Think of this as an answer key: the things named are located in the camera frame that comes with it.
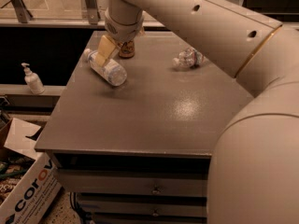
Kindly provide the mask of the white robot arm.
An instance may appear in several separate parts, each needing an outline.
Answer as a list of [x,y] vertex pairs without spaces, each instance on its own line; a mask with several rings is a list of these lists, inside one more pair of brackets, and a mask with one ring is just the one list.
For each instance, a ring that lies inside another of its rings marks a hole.
[[143,12],[253,97],[214,147],[207,224],[299,224],[297,31],[226,0],[109,0],[106,28],[130,40]]

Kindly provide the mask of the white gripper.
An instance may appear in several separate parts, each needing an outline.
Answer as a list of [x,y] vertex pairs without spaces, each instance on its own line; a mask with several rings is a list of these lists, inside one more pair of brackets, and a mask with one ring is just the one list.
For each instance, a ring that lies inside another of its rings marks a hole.
[[103,35],[99,41],[95,62],[103,67],[115,56],[118,42],[133,40],[140,32],[144,16],[141,10],[133,16],[124,15],[125,21],[116,21],[109,9],[105,13],[105,28],[108,35]]

